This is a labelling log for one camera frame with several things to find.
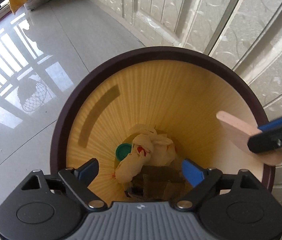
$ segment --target wooden stick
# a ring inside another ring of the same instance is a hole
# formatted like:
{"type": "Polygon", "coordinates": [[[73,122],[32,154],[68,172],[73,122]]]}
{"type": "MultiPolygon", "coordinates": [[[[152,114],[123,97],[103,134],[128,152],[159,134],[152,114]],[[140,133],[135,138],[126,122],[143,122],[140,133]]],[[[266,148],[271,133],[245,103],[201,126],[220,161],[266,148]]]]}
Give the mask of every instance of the wooden stick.
{"type": "Polygon", "coordinates": [[[262,154],[255,154],[249,150],[247,145],[249,138],[262,132],[257,127],[253,127],[225,111],[219,111],[217,119],[222,124],[231,142],[243,152],[270,166],[275,166],[282,162],[282,148],[262,154]]]}

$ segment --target red stain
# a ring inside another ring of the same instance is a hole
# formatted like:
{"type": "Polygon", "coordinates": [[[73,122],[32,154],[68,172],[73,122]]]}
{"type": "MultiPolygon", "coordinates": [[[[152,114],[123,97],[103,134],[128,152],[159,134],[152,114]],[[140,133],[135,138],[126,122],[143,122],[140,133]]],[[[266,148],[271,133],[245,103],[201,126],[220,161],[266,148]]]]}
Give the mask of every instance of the red stain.
{"type": "Polygon", "coordinates": [[[137,150],[138,150],[139,153],[143,150],[143,152],[144,152],[144,157],[146,156],[146,151],[142,148],[142,146],[139,146],[139,147],[137,148],[137,150]]]}

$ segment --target trash can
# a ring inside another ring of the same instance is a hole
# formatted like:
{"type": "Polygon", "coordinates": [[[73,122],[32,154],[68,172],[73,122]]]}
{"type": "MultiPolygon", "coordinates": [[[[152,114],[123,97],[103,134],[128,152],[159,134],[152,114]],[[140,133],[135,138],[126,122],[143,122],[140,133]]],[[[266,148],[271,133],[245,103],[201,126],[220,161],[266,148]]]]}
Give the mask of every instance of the trash can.
{"type": "Polygon", "coordinates": [[[268,122],[252,90],[232,70],[199,52],[148,47],[118,55],[93,70],[74,89],[57,120],[51,173],[99,161],[92,190],[108,205],[129,201],[113,179],[115,152],[144,124],[173,138],[181,158],[236,174],[249,169],[272,189],[274,167],[240,151],[216,118],[224,110],[251,125],[268,122]]]}

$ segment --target screw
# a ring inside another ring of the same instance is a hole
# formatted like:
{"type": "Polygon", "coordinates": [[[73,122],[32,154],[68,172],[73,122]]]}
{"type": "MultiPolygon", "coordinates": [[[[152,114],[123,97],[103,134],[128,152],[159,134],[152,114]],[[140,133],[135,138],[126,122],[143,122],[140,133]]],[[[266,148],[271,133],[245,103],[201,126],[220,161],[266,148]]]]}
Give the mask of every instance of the screw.
{"type": "Polygon", "coordinates": [[[104,206],[104,202],[102,200],[96,199],[89,202],[90,208],[101,208],[104,206]]]}
{"type": "Polygon", "coordinates": [[[177,207],[181,209],[191,208],[193,206],[191,201],[188,200],[181,200],[177,203],[177,207]]]}
{"type": "Polygon", "coordinates": [[[278,145],[279,147],[282,146],[282,141],[281,141],[280,139],[277,140],[277,145],[278,145]]]}

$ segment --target glossy floor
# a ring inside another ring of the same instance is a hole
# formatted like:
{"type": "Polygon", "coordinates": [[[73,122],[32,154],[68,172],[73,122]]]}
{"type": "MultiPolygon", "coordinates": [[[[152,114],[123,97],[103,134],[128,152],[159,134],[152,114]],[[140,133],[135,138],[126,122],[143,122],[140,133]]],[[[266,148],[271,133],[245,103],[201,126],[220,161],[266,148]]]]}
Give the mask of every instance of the glossy floor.
{"type": "Polygon", "coordinates": [[[53,0],[0,21],[0,203],[31,170],[49,173],[55,121],[75,86],[140,47],[87,0],[53,0]]]}

